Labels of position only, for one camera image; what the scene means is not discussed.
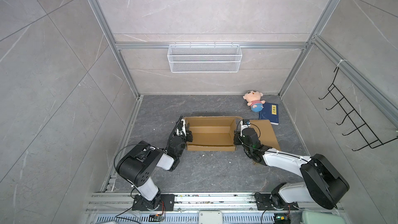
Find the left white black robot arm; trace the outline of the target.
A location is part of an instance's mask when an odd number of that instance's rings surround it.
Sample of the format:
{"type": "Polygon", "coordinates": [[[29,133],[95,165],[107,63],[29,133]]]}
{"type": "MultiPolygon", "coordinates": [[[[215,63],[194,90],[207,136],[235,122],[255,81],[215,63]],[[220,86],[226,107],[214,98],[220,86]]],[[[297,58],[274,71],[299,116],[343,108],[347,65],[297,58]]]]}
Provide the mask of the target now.
{"type": "Polygon", "coordinates": [[[192,132],[186,127],[186,121],[180,118],[165,148],[156,148],[145,141],[132,144],[132,149],[114,162],[114,168],[119,176],[133,185],[143,201],[151,205],[150,208],[155,208],[160,202],[161,191],[151,178],[153,171],[155,168],[174,171],[187,143],[192,141],[192,132]]]}

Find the brown cardboard box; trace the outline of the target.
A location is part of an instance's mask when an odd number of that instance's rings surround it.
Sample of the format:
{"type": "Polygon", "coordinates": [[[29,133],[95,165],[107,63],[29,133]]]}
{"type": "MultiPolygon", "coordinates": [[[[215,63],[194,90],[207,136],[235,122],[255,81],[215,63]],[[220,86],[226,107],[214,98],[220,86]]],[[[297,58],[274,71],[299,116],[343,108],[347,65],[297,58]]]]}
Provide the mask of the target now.
{"type": "Polygon", "coordinates": [[[269,120],[250,120],[250,127],[258,134],[261,144],[280,150],[274,129],[269,120]]]}

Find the brown cardboard sheet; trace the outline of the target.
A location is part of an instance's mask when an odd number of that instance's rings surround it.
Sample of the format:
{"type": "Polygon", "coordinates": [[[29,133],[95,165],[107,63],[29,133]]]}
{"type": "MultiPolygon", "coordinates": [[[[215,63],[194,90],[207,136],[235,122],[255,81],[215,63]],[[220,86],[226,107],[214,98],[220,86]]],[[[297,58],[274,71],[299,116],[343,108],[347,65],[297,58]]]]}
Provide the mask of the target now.
{"type": "Polygon", "coordinates": [[[188,151],[236,150],[234,132],[241,117],[200,116],[185,117],[186,126],[192,132],[193,141],[187,143],[188,151]]]}

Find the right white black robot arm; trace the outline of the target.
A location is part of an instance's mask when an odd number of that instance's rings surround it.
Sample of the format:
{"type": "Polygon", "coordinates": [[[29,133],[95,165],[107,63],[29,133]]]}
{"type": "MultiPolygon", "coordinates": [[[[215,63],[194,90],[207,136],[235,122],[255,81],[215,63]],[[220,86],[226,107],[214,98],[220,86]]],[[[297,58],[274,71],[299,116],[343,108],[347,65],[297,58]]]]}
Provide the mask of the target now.
{"type": "Polygon", "coordinates": [[[280,168],[303,179],[294,184],[281,183],[274,188],[270,196],[274,208],[295,202],[315,202],[325,209],[333,209],[349,191],[348,181],[321,154],[299,156],[263,145],[251,127],[235,131],[234,144],[241,145],[246,156],[254,162],[280,168]]]}

